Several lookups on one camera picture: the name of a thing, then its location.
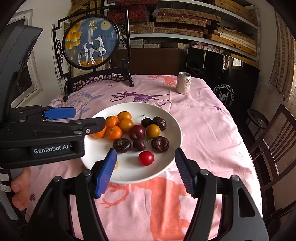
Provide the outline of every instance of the white shelf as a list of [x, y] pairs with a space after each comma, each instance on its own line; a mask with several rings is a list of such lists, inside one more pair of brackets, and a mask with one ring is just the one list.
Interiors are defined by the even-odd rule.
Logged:
[[174, 39], [186, 39], [186, 40], [192, 40], [192, 41], [198, 41], [198, 42], [203, 42], [203, 43], [207, 43], [207, 44], [211, 44], [214, 46], [219, 46], [221, 48], [224, 49], [228, 49], [234, 52], [237, 52], [241, 55], [244, 55], [250, 59], [253, 59], [254, 61], [256, 61], [256, 56], [253, 56], [251, 54], [248, 54], [244, 51], [241, 51], [237, 48], [231, 47], [229, 45], [217, 42], [217, 41], [213, 41], [213, 40], [209, 40], [209, 39], [204, 39], [204, 38], [198, 38], [198, 37], [192, 37], [192, 36], [187, 36], [187, 35], [180, 35], [180, 34], [159, 34], [159, 33], [153, 33], [153, 34], [130, 34], [130, 38], [131, 39], [135, 39], [135, 38], [174, 38]]
[[214, 6], [214, 5], [211, 5], [211, 4], [208, 4], [208, 3], [204, 3], [204, 2], [199, 2], [199, 1], [194, 1], [194, 0], [159, 0], [159, 1], [169, 1], [169, 2], [181, 2], [181, 3], [189, 3], [189, 4], [195, 4], [195, 5], [199, 5], [199, 6], [203, 6], [203, 7], [207, 7], [207, 8], [211, 8], [211, 9], [214, 9], [214, 10], [217, 10], [217, 11], [220, 11], [220, 12], [223, 12], [223, 13], [226, 13], [230, 16], [233, 16], [247, 24], [249, 24], [250, 26], [252, 26], [253, 28], [255, 29], [259, 29], [258, 26], [256, 26], [255, 24], [251, 23], [250, 21], [244, 19], [243, 17], [233, 13], [233, 12], [230, 12], [224, 8], [220, 8], [220, 7], [217, 7], [217, 6]]

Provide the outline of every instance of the white plate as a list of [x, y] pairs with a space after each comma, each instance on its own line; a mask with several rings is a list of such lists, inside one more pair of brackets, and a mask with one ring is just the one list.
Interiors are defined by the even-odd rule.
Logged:
[[[118, 115], [121, 111], [130, 112], [135, 125], [140, 124], [141, 120], [144, 119], [143, 114], [151, 119], [155, 116], [163, 118], [167, 123], [167, 128], [161, 132], [160, 136], [166, 137], [170, 146], [166, 152], [155, 153], [152, 150], [151, 142], [146, 143], [146, 150], [154, 154], [154, 162], [146, 167], [139, 164], [138, 155], [140, 152], [136, 152], [133, 147], [126, 153], [117, 153], [118, 168], [113, 171], [110, 181], [119, 184], [138, 183], [158, 176], [174, 162], [175, 150], [182, 145], [182, 131], [177, 120], [164, 109], [141, 102], [110, 106], [93, 117], [107, 118], [110, 115]], [[127, 134], [123, 134], [122, 137], [131, 141]], [[102, 139], [95, 139], [91, 135], [85, 136], [85, 155], [81, 159], [86, 168], [91, 169], [96, 161], [103, 160], [112, 145], [113, 142], [109, 141], [106, 136]]]

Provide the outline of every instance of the curtain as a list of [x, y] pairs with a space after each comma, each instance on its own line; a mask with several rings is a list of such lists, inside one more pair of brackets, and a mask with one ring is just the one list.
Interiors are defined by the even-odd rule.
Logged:
[[270, 83], [289, 100], [295, 72], [295, 39], [281, 16], [277, 12], [275, 14], [277, 43]]

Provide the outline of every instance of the wall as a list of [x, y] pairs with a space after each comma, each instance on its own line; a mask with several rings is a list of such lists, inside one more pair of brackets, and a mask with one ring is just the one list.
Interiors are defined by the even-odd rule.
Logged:
[[[260, 12], [261, 21], [261, 46], [259, 57], [260, 76], [257, 85], [252, 108], [263, 113], [268, 120], [271, 120], [280, 103], [283, 103], [286, 108], [296, 117], [296, 97], [291, 96], [290, 100], [283, 101], [283, 96], [269, 84], [271, 72], [274, 64], [276, 51], [276, 20], [273, 7], [265, 0], [249, 0], [257, 4]], [[271, 133], [267, 137], [267, 143], [270, 143], [277, 133]], [[293, 159], [296, 158], [296, 151], [290, 151], [290, 155], [279, 164], [279, 172], [284, 166], [287, 166]], [[288, 204], [296, 200], [296, 168], [294, 168], [285, 178], [278, 182], [274, 187], [275, 209], [286, 207]]]
[[43, 91], [27, 105], [45, 105], [61, 93], [54, 67], [52, 52], [52, 24], [71, 9], [71, 0], [27, 0], [17, 12], [33, 9], [32, 26], [43, 28], [34, 46], [36, 67]]

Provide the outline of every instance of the pink tablecloth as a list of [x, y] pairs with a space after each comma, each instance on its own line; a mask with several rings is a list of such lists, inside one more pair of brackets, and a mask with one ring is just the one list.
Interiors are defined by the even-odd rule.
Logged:
[[[202, 79], [192, 79], [190, 94], [176, 92], [176, 76], [133, 75], [128, 82], [102, 81], [85, 86], [70, 95], [54, 99], [54, 107], [75, 107], [78, 118], [89, 118], [122, 102], [146, 102], [161, 106], [179, 122], [183, 132], [182, 149], [189, 159], [216, 176], [239, 175], [260, 212], [261, 194], [252, 160], [231, 115]], [[30, 218], [42, 192], [51, 179], [69, 178], [84, 168], [80, 159], [32, 167], [31, 195], [26, 218]], [[110, 241], [182, 240], [188, 229], [196, 199], [186, 193], [176, 165], [149, 181], [117, 185], [109, 183], [96, 200], [98, 212]], [[217, 195], [210, 237], [217, 235], [221, 195]], [[72, 208], [75, 234], [83, 238], [77, 210]]]

